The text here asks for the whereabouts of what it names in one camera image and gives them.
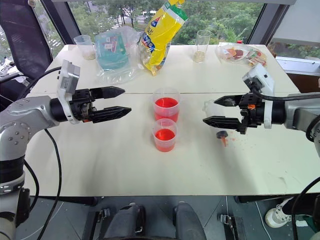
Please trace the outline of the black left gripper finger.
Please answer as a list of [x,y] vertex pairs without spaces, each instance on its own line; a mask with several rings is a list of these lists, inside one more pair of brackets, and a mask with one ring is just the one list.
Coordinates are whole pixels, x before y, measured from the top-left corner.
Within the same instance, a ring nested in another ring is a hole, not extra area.
[[126,91],[124,89],[116,86],[97,87],[90,89],[90,94],[95,100],[115,98],[121,94],[124,94],[125,92]]
[[112,106],[106,107],[103,110],[97,110],[92,112],[92,122],[94,124],[116,120],[124,117],[130,113],[132,109],[130,107]]

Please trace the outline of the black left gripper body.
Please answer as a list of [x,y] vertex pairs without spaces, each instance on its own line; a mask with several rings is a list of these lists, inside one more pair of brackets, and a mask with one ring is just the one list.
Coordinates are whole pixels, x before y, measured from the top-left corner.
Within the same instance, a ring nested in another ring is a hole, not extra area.
[[94,123],[94,112],[96,110],[93,106],[93,102],[95,100],[95,90],[93,88],[76,90],[72,95],[72,100],[69,101],[70,109],[74,118],[84,123]]

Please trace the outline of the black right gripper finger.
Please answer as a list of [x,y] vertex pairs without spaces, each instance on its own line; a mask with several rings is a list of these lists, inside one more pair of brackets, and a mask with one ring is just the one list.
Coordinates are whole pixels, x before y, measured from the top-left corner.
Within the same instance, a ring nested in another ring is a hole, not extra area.
[[239,105],[241,99],[241,95],[225,95],[216,99],[214,103],[224,107],[236,107]]
[[202,121],[211,127],[219,129],[237,130],[241,126],[241,122],[237,118],[225,116],[210,116]]

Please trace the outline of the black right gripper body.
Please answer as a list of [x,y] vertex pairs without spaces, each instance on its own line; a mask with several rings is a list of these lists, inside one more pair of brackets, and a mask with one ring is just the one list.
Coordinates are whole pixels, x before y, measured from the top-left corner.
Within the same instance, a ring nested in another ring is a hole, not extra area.
[[242,116],[235,129],[237,132],[244,135],[247,128],[257,128],[264,123],[265,103],[253,93],[236,95],[235,105],[240,108]]

